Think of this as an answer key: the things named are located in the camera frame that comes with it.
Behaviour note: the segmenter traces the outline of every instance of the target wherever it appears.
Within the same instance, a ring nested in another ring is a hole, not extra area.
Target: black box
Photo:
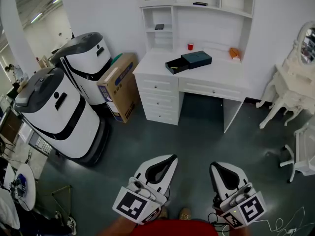
[[[212,57],[204,51],[188,53],[182,55],[182,58],[189,63],[189,69],[194,69],[212,63]]]
[[[184,58],[175,59],[165,63],[165,67],[172,73],[176,74],[189,69],[189,62]]]

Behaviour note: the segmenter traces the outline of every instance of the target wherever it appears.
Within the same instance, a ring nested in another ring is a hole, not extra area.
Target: black grip
[[[68,95],[67,95],[65,92],[63,92],[63,93],[61,94],[61,96],[59,97],[59,99],[58,99],[57,102],[55,103],[55,108],[57,109],[57,111],[58,111],[58,109],[60,108],[60,106],[63,104],[63,102],[64,102],[64,100],[66,99],[67,96],[68,96]]]
[[[98,49],[98,51],[96,52],[96,55],[100,56],[102,52],[104,52],[104,47],[101,47],[100,49]]]

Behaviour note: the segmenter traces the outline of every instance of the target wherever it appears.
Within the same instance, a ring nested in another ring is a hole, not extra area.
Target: ceiling
[[[52,3],[53,1],[54,0],[16,0],[16,5],[23,28],[28,26],[39,13],[43,13],[43,15],[38,19],[40,21],[49,13],[62,5],[62,1],[55,4]],[[6,44],[7,40],[5,38],[5,34],[2,34],[0,37],[0,50]]]

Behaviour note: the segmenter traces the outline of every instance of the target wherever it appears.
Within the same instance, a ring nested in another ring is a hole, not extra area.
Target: red cup
[[[192,44],[192,43],[189,43],[189,44],[187,45],[187,47],[188,47],[188,50],[190,50],[190,51],[193,50],[193,44]]]

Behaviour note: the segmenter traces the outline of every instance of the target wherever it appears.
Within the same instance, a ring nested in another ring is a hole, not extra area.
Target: desk drawer
[[[139,92],[178,96],[178,78],[136,74]]]
[[[235,89],[228,89],[222,85],[215,83],[204,82],[193,79],[179,79],[179,91],[190,92],[213,97],[242,101],[243,93]]]
[[[140,93],[143,107],[155,107],[165,110],[178,111],[179,98],[174,96],[165,96],[153,93]]]
[[[143,109],[147,120],[153,120],[173,125],[178,124],[178,112],[176,111],[166,111],[163,109],[150,108],[145,106],[143,106]]]

